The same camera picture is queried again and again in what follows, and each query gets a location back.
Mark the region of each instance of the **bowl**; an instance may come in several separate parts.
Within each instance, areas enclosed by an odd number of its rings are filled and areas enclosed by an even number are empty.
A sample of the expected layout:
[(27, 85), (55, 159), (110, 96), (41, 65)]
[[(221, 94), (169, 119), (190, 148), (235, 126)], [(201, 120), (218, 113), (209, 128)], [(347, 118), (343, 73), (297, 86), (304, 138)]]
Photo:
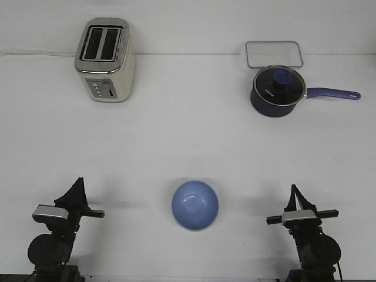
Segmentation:
[(216, 192), (204, 182), (183, 183), (172, 197), (172, 213), (176, 221), (189, 230), (201, 230), (211, 225), (219, 211)]

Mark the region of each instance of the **toaster dial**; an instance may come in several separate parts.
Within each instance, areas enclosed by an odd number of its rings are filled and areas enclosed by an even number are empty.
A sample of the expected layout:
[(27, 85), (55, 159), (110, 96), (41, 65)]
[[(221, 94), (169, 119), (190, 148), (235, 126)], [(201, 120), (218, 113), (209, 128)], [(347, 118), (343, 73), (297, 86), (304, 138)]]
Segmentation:
[(111, 79), (87, 79), (86, 83), (92, 95), (96, 98), (102, 99), (116, 99), (118, 95), (116, 94), (115, 88), (113, 87)]

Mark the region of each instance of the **blue handle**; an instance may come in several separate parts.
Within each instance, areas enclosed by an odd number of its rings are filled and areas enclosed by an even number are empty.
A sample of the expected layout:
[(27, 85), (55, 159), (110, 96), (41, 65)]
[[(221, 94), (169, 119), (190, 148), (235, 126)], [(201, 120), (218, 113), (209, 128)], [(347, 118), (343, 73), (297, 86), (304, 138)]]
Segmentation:
[(359, 100), (361, 98), (360, 93), (346, 90), (338, 90), (331, 88), (308, 88), (307, 98), (313, 98), (318, 96), (330, 96), (343, 99)]

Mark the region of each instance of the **blue saucepan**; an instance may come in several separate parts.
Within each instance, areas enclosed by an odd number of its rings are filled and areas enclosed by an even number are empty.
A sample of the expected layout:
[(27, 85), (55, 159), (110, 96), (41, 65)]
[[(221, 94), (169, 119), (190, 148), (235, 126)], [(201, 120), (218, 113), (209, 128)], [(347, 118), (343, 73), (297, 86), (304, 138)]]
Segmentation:
[(306, 88), (301, 75), (286, 66), (267, 66), (253, 79), (251, 102), (263, 115), (279, 118), (295, 108), (303, 97), (331, 96), (359, 100), (358, 92), (330, 88)]

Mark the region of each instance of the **blue lid knob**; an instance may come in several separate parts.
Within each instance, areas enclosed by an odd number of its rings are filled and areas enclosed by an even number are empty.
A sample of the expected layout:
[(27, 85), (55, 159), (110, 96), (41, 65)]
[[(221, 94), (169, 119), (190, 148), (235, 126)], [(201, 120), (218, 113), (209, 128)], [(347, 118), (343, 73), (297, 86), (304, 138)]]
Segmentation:
[(293, 81), (293, 73), (289, 69), (278, 68), (274, 72), (274, 79), (276, 80), (276, 82), (286, 85)]

